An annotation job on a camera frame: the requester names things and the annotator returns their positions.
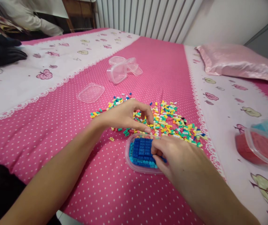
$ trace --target clear plastic container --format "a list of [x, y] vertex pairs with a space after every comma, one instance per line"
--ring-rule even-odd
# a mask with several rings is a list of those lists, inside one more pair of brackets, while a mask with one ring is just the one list
[[119, 64], [121, 62], [125, 63], [126, 61], [127, 61], [127, 59], [124, 57], [113, 56], [112, 58], [109, 59], [109, 64], [113, 66], [113, 65]]
[[235, 137], [239, 154], [257, 165], [268, 164], [268, 133], [259, 129], [249, 128]]
[[127, 75], [128, 71], [125, 63], [119, 63], [107, 69], [108, 79], [114, 84], [122, 82], [125, 78], [127, 78]]
[[140, 69], [139, 65], [136, 63], [136, 58], [129, 58], [126, 61], [128, 71], [132, 72], [135, 76], [141, 75], [142, 69]]
[[90, 83], [77, 95], [77, 99], [84, 103], [93, 103], [100, 98], [104, 91], [103, 86]]
[[135, 141], [135, 138], [160, 139], [159, 136], [153, 136], [150, 134], [135, 133], [135, 134], [131, 135], [128, 138], [126, 145], [125, 145], [125, 160], [126, 160], [127, 164], [129, 165], [129, 167], [132, 170], [140, 172], [140, 173], [163, 174], [159, 169], [141, 167], [141, 166], [137, 166], [131, 162], [130, 157], [129, 157], [129, 151], [130, 151], [130, 145], [131, 145], [131, 143], [133, 143]]

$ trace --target white radiator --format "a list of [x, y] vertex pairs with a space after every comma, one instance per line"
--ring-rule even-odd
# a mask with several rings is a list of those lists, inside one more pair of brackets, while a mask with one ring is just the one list
[[97, 0], [97, 28], [181, 44], [203, 0]]

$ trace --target fingernail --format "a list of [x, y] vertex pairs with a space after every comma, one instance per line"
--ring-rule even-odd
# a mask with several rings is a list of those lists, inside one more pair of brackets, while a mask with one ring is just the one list
[[145, 128], [145, 129], [144, 129], [144, 132], [145, 132], [145, 133], [150, 133], [151, 130], [150, 130], [150, 128]]

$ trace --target pink satin pillow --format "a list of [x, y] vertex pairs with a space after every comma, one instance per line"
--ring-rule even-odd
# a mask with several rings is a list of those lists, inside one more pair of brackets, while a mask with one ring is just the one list
[[208, 75], [256, 78], [268, 81], [268, 59], [235, 44], [212, 43], [196, 47]]

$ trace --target floor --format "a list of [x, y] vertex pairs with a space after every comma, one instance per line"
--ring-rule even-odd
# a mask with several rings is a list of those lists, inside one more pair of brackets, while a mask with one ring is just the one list
[[62, 211], [57, 211], [57, 218], [61, 222], [62, 225], [80, 225], [82, 223], [76, 221], [75, 219], [71, 218], [70, 216], [66, 215]]

